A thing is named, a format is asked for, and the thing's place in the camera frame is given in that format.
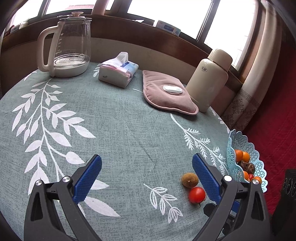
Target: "round table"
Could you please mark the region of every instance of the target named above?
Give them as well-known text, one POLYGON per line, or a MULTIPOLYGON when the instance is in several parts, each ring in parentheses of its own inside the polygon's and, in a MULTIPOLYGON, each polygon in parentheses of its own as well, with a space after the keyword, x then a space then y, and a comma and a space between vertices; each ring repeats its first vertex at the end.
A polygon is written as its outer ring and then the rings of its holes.
POLYGON ((191 204, 180 178, 194 172, 197 152, 224 173, 229 129, 211 108, 189 116, 152 107, 140 70, 121 89, 99 81, 97 66, 67 79, 34 71, 0 101, 3 216, 23 239, 35 181, 59 181, 98 154, 102 170, 79 207, 103 241, 191 241, 210 200, 191 204))

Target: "electric kettle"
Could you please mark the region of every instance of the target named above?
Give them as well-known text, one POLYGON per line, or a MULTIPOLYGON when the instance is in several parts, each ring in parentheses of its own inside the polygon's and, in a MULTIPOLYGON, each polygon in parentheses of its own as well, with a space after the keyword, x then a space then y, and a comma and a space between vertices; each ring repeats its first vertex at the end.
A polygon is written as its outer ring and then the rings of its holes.
POLYGON ((91 57, 91 18, 80 16, 83 12, 72 12, 62 18, 57 26, 43 30, 37 40, 37 66, 51 77, 69 78, 86 71, 91 57), (44 64, 44 39, 54 34, 47 64, 44 64))

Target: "lace-patterned basket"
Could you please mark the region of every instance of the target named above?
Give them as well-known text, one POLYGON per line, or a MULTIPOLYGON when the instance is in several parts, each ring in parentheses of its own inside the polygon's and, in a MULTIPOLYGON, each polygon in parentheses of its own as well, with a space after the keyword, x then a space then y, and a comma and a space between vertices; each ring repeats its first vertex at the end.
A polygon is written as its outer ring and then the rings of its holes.
POLYGON ((227 158, 226 165, 229 172, 236 181, 248 183, 247 180, 244 179, 243 169, 237 165, 236 163, 236 154, 235 149, 246 151, 250 155, 250 162, 255 166, 254 176, 261 177, 262 183, 261 188, 263 192, 267 191, 267 180, 266 171, 264 170, 263 161, 259 160, 259 152, 255 150, 254 144, 248 142, 248 138, 242 134, 241 131, 236 132, 236 130, 232 130, 229 134, 228 142, 227 142, 227 158))

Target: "silver screw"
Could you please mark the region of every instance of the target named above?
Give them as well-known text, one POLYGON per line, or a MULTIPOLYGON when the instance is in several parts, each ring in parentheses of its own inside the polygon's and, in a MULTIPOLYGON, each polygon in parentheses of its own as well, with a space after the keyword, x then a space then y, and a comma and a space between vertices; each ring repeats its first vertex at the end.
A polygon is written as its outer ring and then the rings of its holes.
POLYGON ((255 184, 255 185, 258 185, 259 184, 259 181, 257 179, 253 179, 252 182, 255 184))
POLYGON ((231 182, 232 177, 229 176, 229 175, 226 175, 226 176, 224 177, 224 180, 227 181, 227 182, 231 182))
POLYGON ((63 182, 67 183, 69 181, 70 181, 70 177, 68 176, 63 177, 63 182))
POLYGON ((40 186, 41 184, 42 184, 42 181, 41 180, 38 180, 38 181, 35 182, 35 185, 36 186, 40 186))

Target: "pink heating pad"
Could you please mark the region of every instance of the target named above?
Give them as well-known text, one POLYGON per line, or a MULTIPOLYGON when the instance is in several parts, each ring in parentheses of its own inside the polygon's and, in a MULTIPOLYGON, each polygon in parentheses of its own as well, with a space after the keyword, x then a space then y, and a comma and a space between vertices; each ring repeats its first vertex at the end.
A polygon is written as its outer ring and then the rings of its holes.
POLYGON ((159 109, 187 115, 198 113, 198 107, 192 102, 180 80, 170 75, 143 70, 143 94, 149 104, 159 109))

